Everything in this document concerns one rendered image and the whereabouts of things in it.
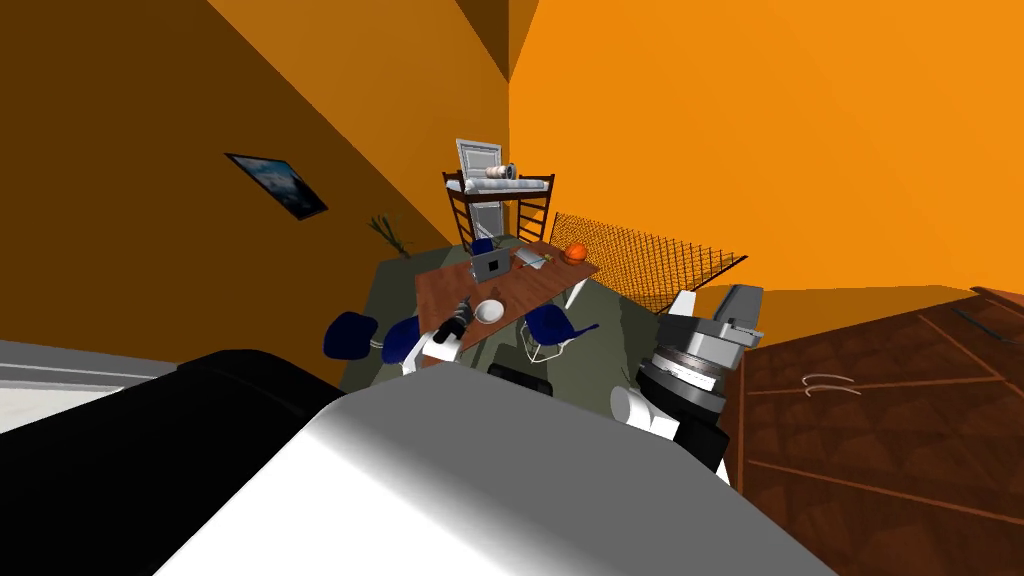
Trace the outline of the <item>dark wooden bunk bed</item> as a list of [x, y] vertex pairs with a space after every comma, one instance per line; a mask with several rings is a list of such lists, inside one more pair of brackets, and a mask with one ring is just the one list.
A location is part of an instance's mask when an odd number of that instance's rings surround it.
[[517, 223], [513, 235], [526, 243], [544, 240], [555, 174], [535, 179], [467, 179], [458, 170], [442, 172], [441, 177], [465, 252], [472, 252], [471, 244], [476, 239], [477, 218], [470, 206], [479, 203], [515, 202]]

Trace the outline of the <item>green plant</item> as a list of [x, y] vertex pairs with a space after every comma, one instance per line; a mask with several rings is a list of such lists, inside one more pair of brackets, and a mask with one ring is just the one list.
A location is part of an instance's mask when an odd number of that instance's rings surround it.
[[378, 233], [384, 239], [384, 241], [398, 253], [398, 255], [401, 258], [407, 260], [411, 258], [411, 254], [406, 248], [406, 244], [398, 238], [398, 236], [394, 232], [387, 214], [372, 216], [368, 225], [376, 233]]

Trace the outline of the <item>white door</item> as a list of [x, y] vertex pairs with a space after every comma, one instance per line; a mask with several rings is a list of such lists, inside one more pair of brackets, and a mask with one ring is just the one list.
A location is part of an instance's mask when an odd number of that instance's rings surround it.
[[[496, 171], [504, 166], [500, 145], [457, 139], [456, 146], [467, 195], [493, 194], [506, 188], [505, 173]], [[504, 235], [505, 218], [500, 201], [473, 203], [469, 213], [475, 238]]]

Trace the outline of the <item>brown wooden table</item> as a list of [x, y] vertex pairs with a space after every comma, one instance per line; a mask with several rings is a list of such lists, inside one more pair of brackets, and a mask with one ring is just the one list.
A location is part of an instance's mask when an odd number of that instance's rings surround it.
[[578, 294], [586, 281], [599, 271], [589, 261], [567, 264], [562, 260], [561, 250], [546, 242], [532, 242], [526, 247], [539, 255], [550, 254], [553, 259], [540, 269], [518, 268], [518, 259], [508, 255], [506, 260], [512, 266], [510, 271], [482, 283], [472, 278], [471, 262], [468, 260], [417, 275], [415, 288], [420, 333], [424, 335], [437, 330], [465, 298], [469, 298], [473, 305], [486, 299], [502, 302], [504, 314], [496, 323], [483, 324], [474, 320], [469, 324], [460, 348], [470, 349], [557, 295], [566, 291]]

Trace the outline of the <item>brown wooden cupboard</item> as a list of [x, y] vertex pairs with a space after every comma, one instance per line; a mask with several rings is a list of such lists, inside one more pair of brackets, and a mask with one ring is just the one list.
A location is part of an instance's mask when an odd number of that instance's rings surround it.
[[733, 487], [838, 576], [1024, 576], [1024, 295], [763, 346], [726, 395]]

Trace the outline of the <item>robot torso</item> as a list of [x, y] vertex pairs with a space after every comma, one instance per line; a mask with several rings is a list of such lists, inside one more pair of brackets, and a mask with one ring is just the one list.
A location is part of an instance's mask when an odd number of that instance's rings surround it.
[[682, 447], [457, 363], [324, 408], [155, 576], [837, 576]]

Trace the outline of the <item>grey laptop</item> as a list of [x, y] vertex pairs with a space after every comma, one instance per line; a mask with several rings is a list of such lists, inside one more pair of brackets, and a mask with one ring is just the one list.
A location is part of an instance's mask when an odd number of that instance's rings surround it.
[[508, 273], [511, 270], [512, 256], [509, 248], [494, 249], [470, 260], [470, 272], [478, 283], [488, 282]]

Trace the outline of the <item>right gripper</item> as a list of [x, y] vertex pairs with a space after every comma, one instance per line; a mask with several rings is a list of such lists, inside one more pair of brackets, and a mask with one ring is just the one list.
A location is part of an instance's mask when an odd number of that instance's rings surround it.
[[665, 361], [707, 373], [735, 370], [746, 349], [762, 339], [757, 331], [764, 290], [733, 284], [713, 319], [693, 317], [694, 291], [680, 290], [659, 318], [655, 355]]

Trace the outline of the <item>dark framed wall picture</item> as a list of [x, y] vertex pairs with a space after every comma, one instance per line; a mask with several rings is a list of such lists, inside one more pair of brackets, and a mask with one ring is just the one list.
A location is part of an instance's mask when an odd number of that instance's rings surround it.
[[296, 220], [306, 220], [328, 210], [288, 162], [232, 153], [225, 156]]

